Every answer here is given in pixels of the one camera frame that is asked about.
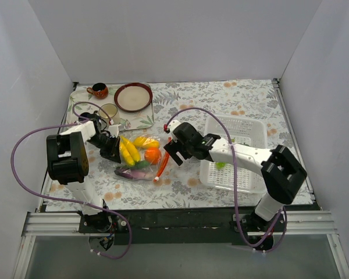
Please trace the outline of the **yellow fake banana bunch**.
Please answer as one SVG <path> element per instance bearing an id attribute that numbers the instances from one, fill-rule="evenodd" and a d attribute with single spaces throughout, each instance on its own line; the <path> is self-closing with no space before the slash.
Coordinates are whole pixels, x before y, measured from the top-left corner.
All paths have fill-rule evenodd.
<path id="1" fill-rule="evenodd" d="M 133 167 L 141 160 L 141 155 L 134 144 L 127 138 L 120 136 L 119 144 L 120 154 L 123 157 L 126 164 Z"/>

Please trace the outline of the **orange fake fruit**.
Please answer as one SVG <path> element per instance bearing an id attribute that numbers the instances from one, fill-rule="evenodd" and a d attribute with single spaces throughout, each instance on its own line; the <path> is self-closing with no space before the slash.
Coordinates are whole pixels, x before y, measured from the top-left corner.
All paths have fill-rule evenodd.
<path id="1" fill-rule="evenodd" d="M 144 158 L 150 164 L 158 164 L 161 160 L 162 154 L 159 148 L 150 147 L 145 150 Z"/>

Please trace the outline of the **dark purple fake eggplant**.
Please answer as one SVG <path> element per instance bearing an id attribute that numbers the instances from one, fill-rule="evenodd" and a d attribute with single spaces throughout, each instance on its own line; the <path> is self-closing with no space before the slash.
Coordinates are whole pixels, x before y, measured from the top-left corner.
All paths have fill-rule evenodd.
<path id="1" fill-rule="evenodd" d="M 115 168 L 114 173 L 119 177 L 123 177 L 131 181 L 153 180 L 156 177 L 156 173 L 149 167 L 143 169 L 128 168 L 126 166 L 117 167 Z"/>

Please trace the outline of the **clear zip top bag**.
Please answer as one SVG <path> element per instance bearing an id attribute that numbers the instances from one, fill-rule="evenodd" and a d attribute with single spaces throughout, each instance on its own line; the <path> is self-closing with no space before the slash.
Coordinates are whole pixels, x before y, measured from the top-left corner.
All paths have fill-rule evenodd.
<path id="1" fill-rule="evenodd" d="M 160 151 L 161 151 L 161 154 L 162 154 L 162 157 L 161 157 L 161 160 L 158 164 L 151 164 L 150 166 L 148 166 L 152 171 L 154 171 L 156 173 L 156 177 L 153 179 L 153 180 L 136 180 L 136 181 L 153 181 L 153 182 L 158 182 L 159 179 L 160 179 L 160 176 L 162 175 L 162 173 L 164 172 L 165 168 L 166 168 L 166 165 L 169 161 L 169 154 L 164 150 L 164 146 L 170 142 L 172 139 L 169 137 L 168 139 L 163 139 L 163 138 L 159 138 L 159 137 L 156 137 L 156 136 L 153 136 L 153 135 L 149 135 L 149 134 L 139 134 L 139 135 L 134 135 L 132 137 L 125 137 L 127 138 L 128 140 L 130 140 L 131 142 L 133 142 L 133 140 L 137 137 L 148 137 L 148 138 L 154 138 L 156 140 L 159 141 L 160 143 Z M 144 152 L 146 149 L 142 149 L 142 148 L 137 148 L 140 155 L 141 155 L 141 160 L 145 160 L 144 158 Z M 126 166 L 128 168 L 132 168 L 130 166 L 128 166 L 126 164 L 126 162 L 124 161 L 123 157 L 121 156 L 120 154 L 120 158 L 121 158 L 121 161 L 122 163 L 117 166 L 117 167 L 123 167 L 123 166 Z"/>

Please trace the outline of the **small green fake cucumber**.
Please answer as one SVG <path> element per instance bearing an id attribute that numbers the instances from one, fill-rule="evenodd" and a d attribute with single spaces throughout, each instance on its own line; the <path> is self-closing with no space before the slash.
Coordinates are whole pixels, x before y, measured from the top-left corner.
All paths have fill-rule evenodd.
<path id="1" fill-rule="evenodd" d="M 141 169 L 144 169 L 148 166 L 150 166 L 150 162 L 146 161 L 146 160 L 142 160 L 142 161 L 139 161 L 137 162 L 133 167 L 132 169 L 135 169 L 135 170 L 141 170 Z"/>

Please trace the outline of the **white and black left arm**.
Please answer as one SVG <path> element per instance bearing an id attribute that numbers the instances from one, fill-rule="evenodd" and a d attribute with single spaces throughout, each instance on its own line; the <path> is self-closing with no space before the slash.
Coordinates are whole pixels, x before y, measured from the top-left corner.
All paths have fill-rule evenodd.
<path id="1" fill-rule="evenodd" d="M 103 131 L 102 126 L 107 123 L 96 113 L 84 112 L 79 119 L 86 119 L 86 122 L 61 134 L 47 136 L 48 174 L 81 201 L 80 215 L 86 226 L 104 233 L 111 228 L 112 218 L 104 211 L 105 201 L 87 181 L 89 162 L 85 143 L 98 148 L 102 158 L 120 163 L 120 138 Z"/>

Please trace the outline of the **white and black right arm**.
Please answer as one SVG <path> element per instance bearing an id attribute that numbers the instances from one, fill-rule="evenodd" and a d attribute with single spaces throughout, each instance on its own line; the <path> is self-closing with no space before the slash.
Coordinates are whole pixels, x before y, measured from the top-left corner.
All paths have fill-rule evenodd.
<path id="1" fill-rule="evenodd" d="M 164 149 L 178 165 L 184 159 L 195 157 L 198 160 L 232 164 L 263 178 L 267 193 L 250 216 L 245 218 L 245 223 L 258 231 L 267 230 L 278 211 L 292 204 L 307 177 L 300 162 L 283 145 L 261 149 L 234 144 L 219 135 L 202 135 L 190 123 L 177 120 L 166 124 L 164 131 L 172 136 Z"/>

